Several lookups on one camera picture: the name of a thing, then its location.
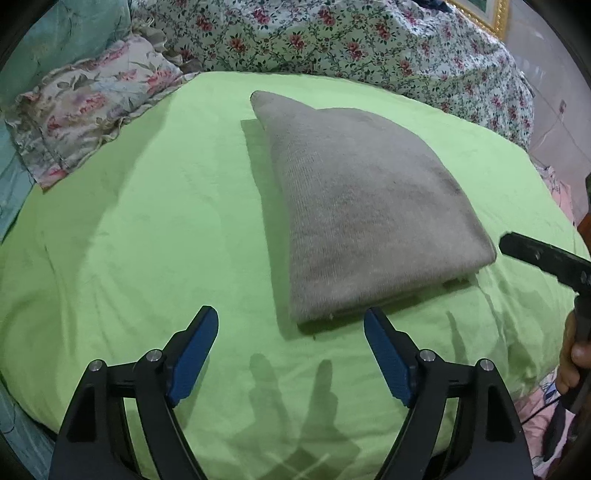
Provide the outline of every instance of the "bed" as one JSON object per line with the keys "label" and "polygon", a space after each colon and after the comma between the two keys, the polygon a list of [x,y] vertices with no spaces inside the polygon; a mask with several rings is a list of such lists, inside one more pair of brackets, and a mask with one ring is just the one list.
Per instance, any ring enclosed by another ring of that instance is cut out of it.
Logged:
{"label": "bed", "polygon": [[[299,329],[287,317],[287,220],[255,90],[394,120],[437,153],[493,240],[518,231],[588,258],[527,154],[490,130],[344,79],[203,73],[49,192],[33,188],[0,246],[0,372],[56,432],[91,360],[135,361],[211,304],[220,333],[176,409],[209,478],[373,478],[405,409],[359,318]],[[446,360],[491,358],[518,398],[555,367],[573,296],[499,256],[385,310]],[[142,471],[156,478],[128,412]]]}

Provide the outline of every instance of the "floral pillow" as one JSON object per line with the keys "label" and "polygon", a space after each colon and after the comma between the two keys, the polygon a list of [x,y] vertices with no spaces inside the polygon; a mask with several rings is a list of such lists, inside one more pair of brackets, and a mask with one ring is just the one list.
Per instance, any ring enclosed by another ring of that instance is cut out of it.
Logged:
{"label": "floral pillow", "polygon": [[50,72],[17,97],[7,123],[23,163],[46,190],[188,79],[132,34],[97,59]]}

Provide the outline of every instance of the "folded gray fabric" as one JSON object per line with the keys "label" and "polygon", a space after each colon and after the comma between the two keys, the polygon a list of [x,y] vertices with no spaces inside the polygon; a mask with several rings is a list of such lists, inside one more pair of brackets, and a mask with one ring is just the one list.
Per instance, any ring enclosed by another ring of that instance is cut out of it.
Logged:
{"label": "folded gray fabric", "polygon": [[496,248],[431,148],[357,109],[268,92],[268,135],[290,221],[290,317],[332,318],[493,263]]}

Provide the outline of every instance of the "blue rubber pad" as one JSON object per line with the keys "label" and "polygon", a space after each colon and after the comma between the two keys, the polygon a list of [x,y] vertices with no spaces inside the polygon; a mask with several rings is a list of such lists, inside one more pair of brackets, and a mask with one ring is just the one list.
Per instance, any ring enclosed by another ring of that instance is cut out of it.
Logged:
{"label": "blue rubber pad", "polygon": [[217,312],[209,309],[173,368],[173,379],[168,389],[168,399],[173,407],[191,394],[213,341],[216,339],[217,329]]}
{"label": "blue rubber pad", "polygon": [[405,407],[410,407],[413,391],[408,367],[371,310],[365,313],[363,329],[392,396],[399,399]]}

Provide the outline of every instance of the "picture frame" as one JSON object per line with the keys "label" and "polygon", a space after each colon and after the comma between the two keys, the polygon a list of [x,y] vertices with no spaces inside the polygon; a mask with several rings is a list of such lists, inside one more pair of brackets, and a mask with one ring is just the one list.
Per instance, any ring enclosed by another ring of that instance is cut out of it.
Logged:
{"label": "picture frame", "polygon": [[503,40],[509,16],[509,0],[450,0],[470,20]]}

